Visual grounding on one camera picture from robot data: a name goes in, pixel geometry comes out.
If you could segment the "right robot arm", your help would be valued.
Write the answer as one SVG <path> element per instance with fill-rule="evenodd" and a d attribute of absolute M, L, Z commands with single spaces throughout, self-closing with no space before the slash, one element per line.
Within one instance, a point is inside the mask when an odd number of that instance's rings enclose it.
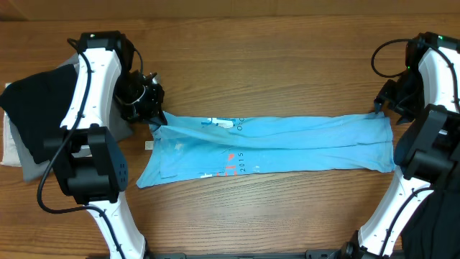
<path fill-rule="evenodd" d="M 407 124 L 392 182 L 371 218 L 320 258 L 459 256 L 459 41 L 433 32 L 405 41 L 405 70 L 374 100 Z"/>

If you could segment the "light blue printed t-shirt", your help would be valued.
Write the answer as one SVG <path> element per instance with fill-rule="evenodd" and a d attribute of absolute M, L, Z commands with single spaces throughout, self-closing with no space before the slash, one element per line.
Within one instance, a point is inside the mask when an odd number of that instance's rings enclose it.
<path fill-rule="evenodd" d="M 395 169 L 390 119 L 180 117 L 151 126 L 152 156 L 139 188 L 201 178 L 293 171 Z"/>

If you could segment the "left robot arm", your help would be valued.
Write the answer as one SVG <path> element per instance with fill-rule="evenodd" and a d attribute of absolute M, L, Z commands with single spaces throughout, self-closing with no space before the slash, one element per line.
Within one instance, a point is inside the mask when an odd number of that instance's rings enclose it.
<path fill-rule="evenodd" d="M 45 173 L 54 173 L 61 191 L 76 206 L 51 209 L 51 214 L 87 211 L 109 248 L 109 258 L 151 258 L 146 238 L 138 230 L 126 198 L 128 165 L 109 130 L 110 111 L 116 107 L 127 122 L 162 126 L 165 92 L 156 73 L 132 70 L 138 49 L 119 31 L 85 32 L 69 39 L 79 59 L 78 79 L 70 107 L 59 130 L 44 141 L 52 157 Z"/>

